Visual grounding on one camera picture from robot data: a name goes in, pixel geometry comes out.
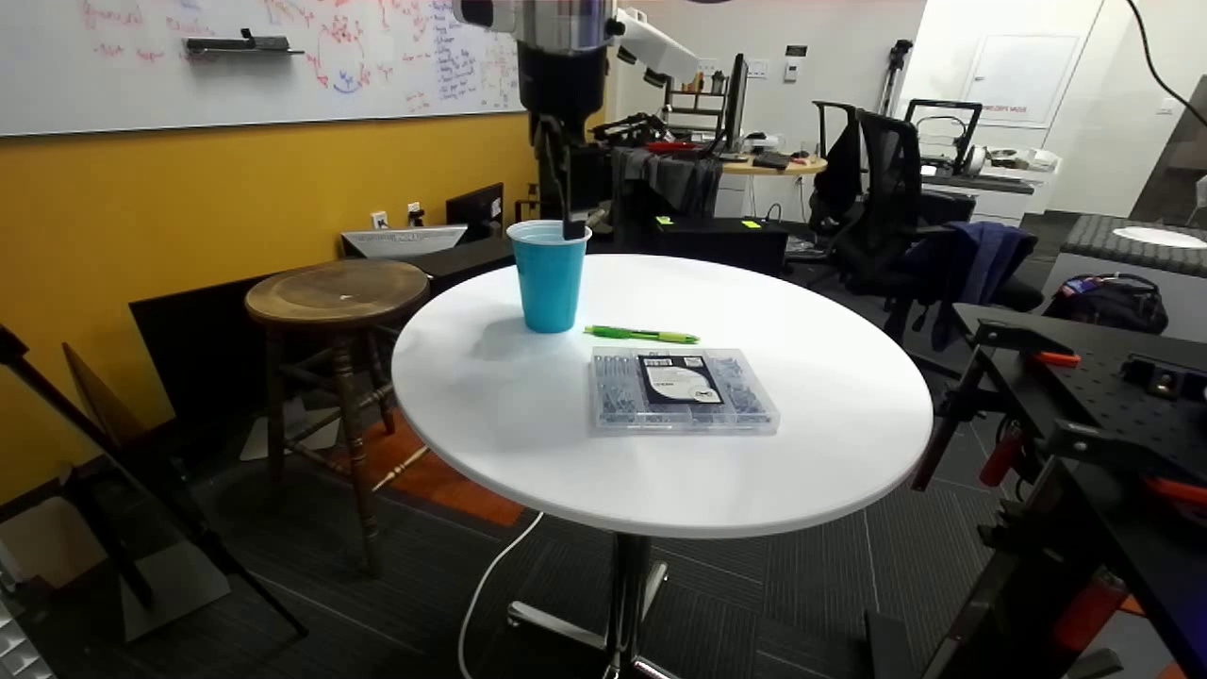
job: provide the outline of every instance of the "pen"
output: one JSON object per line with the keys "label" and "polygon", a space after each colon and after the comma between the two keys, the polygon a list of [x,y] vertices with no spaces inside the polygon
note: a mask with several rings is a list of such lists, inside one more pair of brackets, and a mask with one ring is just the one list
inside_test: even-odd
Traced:
{"label": "pen", "polygon": [[601,338],[698,341],[698,335],[685,335],[685,333],[658,333],[658,328],[587,325],[586,333],[587,333],[587,335],[601,335]]}

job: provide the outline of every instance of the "floor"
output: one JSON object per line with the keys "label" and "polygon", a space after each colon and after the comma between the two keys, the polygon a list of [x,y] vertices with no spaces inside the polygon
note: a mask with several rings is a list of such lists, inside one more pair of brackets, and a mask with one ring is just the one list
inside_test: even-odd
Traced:
{"label": "floor", "polygon": [[[980,418],[958,432],[931,490],[897,490],[838,525],[734,543],[658,540],[670,578],[650,609],[646,652],[685,679],[864,679],[864,609],[882,609],[904,622],[924,658],[987,558],[977,525],[991,519],[997,490],[977,487],[977,467],[991,424]],[[233,580],[218,602],[123,644],[116,580],[102,570],[27,619],[60,673],[458,679],[458,626],[473,587],[523,528],[390,494],[385,570],[365,578],[351,494],[312,467],[296,467],[283,496],[267,494],[262,463],[226,463],[195,494],[226,546],[301,614],[309,638],[296,638]],[[545,519],[484,587],[463,652],[478,679],[595,679],[587,652],[506,626],[516,595],[601,626],[606,534]],[[1161,665],[1142,622],[1122,622],[1108,644],[1123,650],[1137,679]]]}

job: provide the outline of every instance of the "blue cup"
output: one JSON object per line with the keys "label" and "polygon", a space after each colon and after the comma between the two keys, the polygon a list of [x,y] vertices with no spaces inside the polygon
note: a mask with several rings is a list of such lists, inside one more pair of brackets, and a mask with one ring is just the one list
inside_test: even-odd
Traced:
{"label": "blue cup", "polygon": [[561,218],[513,222],[513,255],[519,271],[523,328],[568,333],[579,314],[580,255],[587,236],[561,236]]}

